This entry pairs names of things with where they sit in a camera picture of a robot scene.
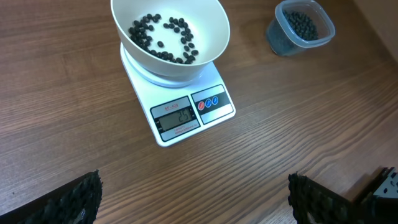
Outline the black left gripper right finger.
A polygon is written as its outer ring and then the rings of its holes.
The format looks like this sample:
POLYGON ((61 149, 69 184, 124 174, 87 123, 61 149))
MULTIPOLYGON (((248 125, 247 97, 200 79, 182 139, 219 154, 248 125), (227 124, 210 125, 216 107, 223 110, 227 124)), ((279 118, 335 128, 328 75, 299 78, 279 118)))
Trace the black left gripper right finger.
POLYGON ((288 203, 298 224, 376 223, 368 210, 304 175, 293 173, 288 180, 288 203))

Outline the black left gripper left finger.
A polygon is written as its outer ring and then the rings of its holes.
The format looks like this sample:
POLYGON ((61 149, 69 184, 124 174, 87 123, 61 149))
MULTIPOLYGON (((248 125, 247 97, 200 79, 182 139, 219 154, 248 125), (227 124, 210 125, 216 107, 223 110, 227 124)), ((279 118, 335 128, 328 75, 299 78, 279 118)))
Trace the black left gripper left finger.
POLYGON ((103 182, 99 171, 85 175, 1 215, 1 223, 93 224, 100 207, 103 182))

